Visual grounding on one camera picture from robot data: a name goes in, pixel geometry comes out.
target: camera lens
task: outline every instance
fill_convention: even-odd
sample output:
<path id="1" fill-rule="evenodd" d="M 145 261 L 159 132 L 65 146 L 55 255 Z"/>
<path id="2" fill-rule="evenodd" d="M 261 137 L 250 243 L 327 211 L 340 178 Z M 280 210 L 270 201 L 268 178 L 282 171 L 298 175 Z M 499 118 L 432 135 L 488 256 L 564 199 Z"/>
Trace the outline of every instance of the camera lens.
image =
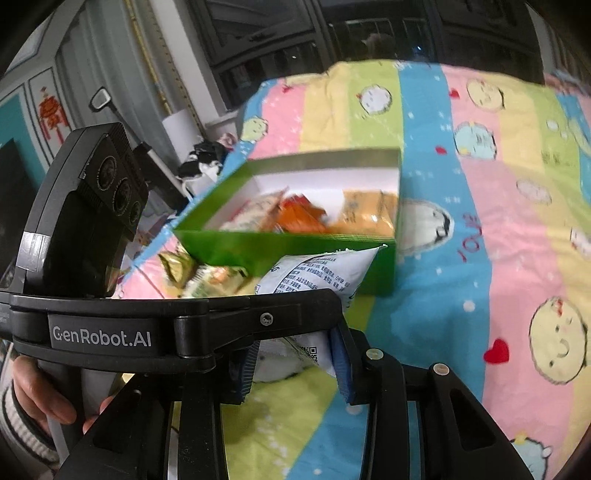
<path id="1" fill-rule="evenodd" d="M 115 179 L 115 172 L 117 171 L 117 165 L 113 157 L 107 157 L 100 164 L 99 174 L 97 175 L 97 183 L 101 190 L 108 189 L 113 180 Z"/>
<path id="2" fill-rule="evenodd" d="M 135 225 L 135 222 L 139 220 L 139 215 L 141 214 L 141 207 L 139 206 L 139 202 L 135 202 L 131 206 L 131 212 L 129 213 L 129 222 L 131 225 Z"/>
<path id="3" fill-rule="evenodd" d="M 129 186 L 129 180 L 123 179 L 117 190 L 115 191 L 115 196 L 113 197 L 113 210 L 117 215 L 121 215 L 127 205 L 129 203 L 129 198 L 131 197 L 131 187 Z"/>

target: screw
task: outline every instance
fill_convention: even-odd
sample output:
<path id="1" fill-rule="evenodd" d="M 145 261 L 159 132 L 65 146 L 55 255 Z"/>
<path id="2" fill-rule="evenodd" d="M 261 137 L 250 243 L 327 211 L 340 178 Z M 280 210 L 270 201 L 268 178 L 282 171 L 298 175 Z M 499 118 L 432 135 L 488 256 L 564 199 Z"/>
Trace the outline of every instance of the screw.
<path id="1" fill-rule="evenodd" d="M 367 355 L 370 360 L 381 360 L 384 358 L 384 352 L 382 352 L 379 348 L 370 348 L 367 352 L 365 352 L 365 355 Z"/>
<path id="2" fill-rule="evenodd" d="M 268 327 L 272 323 L 273 323 L 273 315 L 271 315 L 268 312 L 265 312 L 261 315 L 261 325 Z"/>
<path id="3" fill-rule="evenodd" d="M 447 375 L 449 373 L 449 367 L 446 364 L 435 364 L 435 365 L 433 365 L 433 371 L 437 375 L 441 375 L 442 377 L 445 377 L 445 375 Z"/>

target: bed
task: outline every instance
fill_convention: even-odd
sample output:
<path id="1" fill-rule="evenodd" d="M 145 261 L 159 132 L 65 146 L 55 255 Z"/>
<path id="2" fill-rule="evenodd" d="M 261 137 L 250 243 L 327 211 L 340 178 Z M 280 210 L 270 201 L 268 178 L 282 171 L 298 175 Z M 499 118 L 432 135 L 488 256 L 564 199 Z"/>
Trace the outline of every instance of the bed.
<path id="1" fill-rule="evenodd" d="M 400 148 L 396 286 L 388 297 L 357 297 L 347 320 L 403 363 L 449 365 L 534 479 L 550 480 L 591 421 L 589 125 L 591 99 L 502 74 L 338 63 L 325 74 L 264 82 L 222 177 L 281 154 Z M 127 278 L 173 241 L 176 221 Z M 158 297 L 148 281 L 137 291 L 122 296 Z M 230 478 L 359 476 L 366 410 L 345 404 L 317 368 L 255 384 L 243 406 L 223 415 Z"/>

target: qr code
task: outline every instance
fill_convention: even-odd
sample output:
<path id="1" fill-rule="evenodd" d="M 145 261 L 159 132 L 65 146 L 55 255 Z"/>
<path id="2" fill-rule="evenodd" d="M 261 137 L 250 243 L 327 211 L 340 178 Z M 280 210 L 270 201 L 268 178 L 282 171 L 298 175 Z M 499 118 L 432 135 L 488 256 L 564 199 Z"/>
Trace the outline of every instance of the qr code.
<path id="1" fill-rule="evenodd" d="M 308 355 L 310 356 L 310 358 L 314 362 L 317 362 L 318 361 L 318 353 L 316 352 L 316 347 L 315 346 L 306 346 L 304 348 L 308 352 Z"/>

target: open box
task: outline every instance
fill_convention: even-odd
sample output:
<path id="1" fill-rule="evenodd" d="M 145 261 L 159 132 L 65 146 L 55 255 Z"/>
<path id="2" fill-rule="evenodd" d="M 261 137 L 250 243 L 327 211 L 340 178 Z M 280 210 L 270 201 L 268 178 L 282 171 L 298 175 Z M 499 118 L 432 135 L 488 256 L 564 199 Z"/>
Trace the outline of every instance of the open box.
<path id="1" fill-rule="evenodd" d="M 394 286 L 397 208 L 394 237 L 342 234 L 228 232 L 219 228 L 250 199 L 288 188 L 326 210 L 329 223 L 343 207 L 343 190 L 383 190 L 400 196 L 400 150 L 363 148 L 301 153 L 243 164 L 220 182 L 176 228 L 185 249 L 209 265 L 246 268 L 262 277 L 284 255 L 312 255 L 351 249 L 380 250 L 359 288 L 360 293 L 387 296 Z"/>

